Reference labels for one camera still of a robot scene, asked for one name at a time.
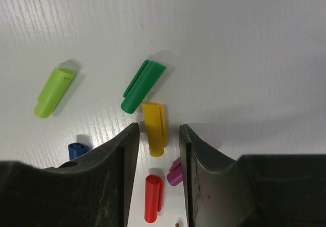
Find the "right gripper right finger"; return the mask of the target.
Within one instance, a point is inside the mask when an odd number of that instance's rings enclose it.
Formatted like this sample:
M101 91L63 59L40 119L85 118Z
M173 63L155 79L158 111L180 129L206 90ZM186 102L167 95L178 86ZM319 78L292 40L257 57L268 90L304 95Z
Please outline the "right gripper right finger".
M324 155L234 160L179 128L189 226L325 226Z

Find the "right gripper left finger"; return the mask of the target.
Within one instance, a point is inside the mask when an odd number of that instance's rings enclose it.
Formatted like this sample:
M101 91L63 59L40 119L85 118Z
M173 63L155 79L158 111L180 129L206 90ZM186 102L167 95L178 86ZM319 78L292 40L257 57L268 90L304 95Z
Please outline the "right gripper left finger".
M137 123L59 167L1 162L1 226L127 226Z

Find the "blue pen cap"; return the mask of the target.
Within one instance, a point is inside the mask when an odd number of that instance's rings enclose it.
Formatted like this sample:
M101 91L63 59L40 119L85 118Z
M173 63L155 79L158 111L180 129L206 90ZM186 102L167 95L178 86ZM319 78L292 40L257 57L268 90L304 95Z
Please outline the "blue pen cap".
M68 145L69 160L73 160L89 152L90 148L81 143L71 143Z

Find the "yellow pen cap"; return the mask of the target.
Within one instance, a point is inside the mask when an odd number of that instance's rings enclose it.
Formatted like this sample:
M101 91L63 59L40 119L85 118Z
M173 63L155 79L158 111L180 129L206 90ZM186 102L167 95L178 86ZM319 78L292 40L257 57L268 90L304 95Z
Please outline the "yellow pen cap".
M143 102L142 111L150 155L160 157L168 144L165 107L160 103Z

